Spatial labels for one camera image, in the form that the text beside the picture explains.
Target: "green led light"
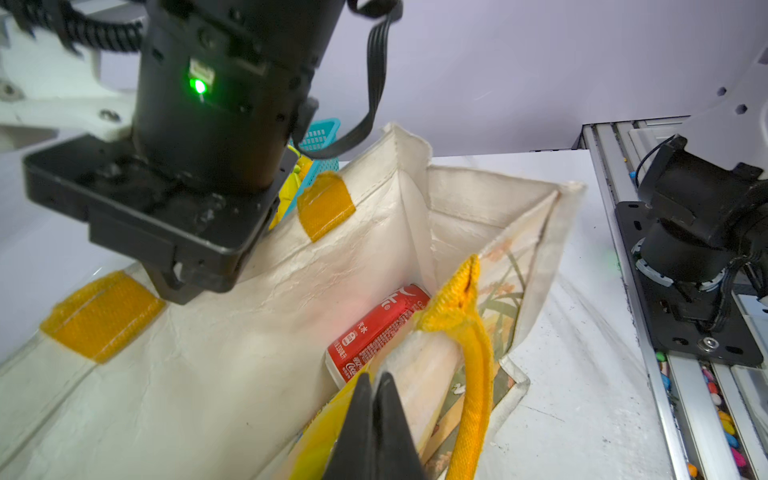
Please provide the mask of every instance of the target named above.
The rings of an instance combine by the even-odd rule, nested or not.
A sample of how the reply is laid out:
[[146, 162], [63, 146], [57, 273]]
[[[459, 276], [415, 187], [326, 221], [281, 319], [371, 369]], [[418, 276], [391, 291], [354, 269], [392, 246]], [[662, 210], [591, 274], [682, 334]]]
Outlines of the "green led light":
[[193, 90], [195, 90], [197, 93], [201, 95], [208, 90], [208, 85], [206, 85], [205, 82], [200, 80], [199, 78], [190, 79], [190, 85], [192, 86]]

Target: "black mounting plate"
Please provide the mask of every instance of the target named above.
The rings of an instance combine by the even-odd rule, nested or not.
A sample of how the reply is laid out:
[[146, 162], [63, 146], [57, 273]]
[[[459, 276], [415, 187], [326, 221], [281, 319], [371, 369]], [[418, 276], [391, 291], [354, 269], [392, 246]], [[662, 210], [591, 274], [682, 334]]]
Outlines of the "black mounting plate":
[[234, 287], [296, 160], [286, 149], [272, 184], [248, 195], [188, 187], [129, 140], [90, 135], [28, 155], [24, 168], [30, 200], [88, 222], [91, 242], [141, 261], [159, 294], [183, 304]]
[[[709, 309], [717, 296], [716, 290], [699, 292], [691, 289], [687, 292], [691, 300], [688, 302], [677, 289], [654, 282], [634, 266], [632, 247], [645, 238], [646, 232], [657, 221], [650, 215], [650, 209], [642, 202], [619, 202], [616, 205], [616, 218], [624, 249], [632, 263], [634, 284], [637, 286], [643, 316], [654, 348], [664, 352], [688, 353], [730, 365], [760, 365], [763, 355], [735, 305], [730, 309], [730, 317], [723, 330], [716, 333], [702, 333], [693, 322], [678, 320], [670, 311], [669, 306], [684, 304], [690, 305], [691, 308]], [[720, 344], [711, 353], [699, 347], [699, 341], [707, 336], [713, 337]]]

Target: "teal plastic basket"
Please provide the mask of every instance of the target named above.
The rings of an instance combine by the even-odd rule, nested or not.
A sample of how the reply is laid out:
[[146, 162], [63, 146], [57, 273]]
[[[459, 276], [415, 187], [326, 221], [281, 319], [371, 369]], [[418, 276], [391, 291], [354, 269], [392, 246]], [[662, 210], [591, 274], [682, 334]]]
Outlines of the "teal plastic basket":
[[[326, 120], [313, 122], [299, 146], [304, 150], [314, 151], [331, 145], [336, 139], [336, 132], [339, 131], [340, 125], [341, 122], [338, 118], [327, 118]], [[315, 160], [312, 162], [312, 167], [306, 177], [304, 177], [301, 185], [299, 185], [299, 190], [296, 192], [293, 200], [291, 200], [288, 210], [286, 210], [286, 215], [291, 213], [296, 206], [296, 199], [304, 193], [304, 189], [315, 182], [317, 174], [324, 171], [339, 171], [339, 159], [332, 158], [330, 160]]]

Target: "black cylinder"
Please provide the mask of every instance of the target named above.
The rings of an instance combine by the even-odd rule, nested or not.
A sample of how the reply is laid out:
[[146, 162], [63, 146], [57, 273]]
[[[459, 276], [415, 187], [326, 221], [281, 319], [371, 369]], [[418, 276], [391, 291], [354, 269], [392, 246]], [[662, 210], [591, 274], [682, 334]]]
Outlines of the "black cylinder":
[[343, 5], [151, 2], [137, 150], [193, 187], [249, 194], [269, 186]]
[[733, 252], [708, 247], [666, 220], [650, 228], [640, 254], [658, 273], [692, 283], [712, 280], [734, 257]]

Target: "white table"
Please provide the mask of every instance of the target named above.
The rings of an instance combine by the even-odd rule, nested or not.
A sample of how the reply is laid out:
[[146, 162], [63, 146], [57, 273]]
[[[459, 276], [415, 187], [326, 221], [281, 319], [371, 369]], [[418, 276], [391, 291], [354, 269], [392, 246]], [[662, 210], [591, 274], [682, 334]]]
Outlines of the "white table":
[[486, 446], [477, 478], [671, 478], [589, 151], [433, 162], [588, 186], [541, 315], [511, 355], [531, 388]]

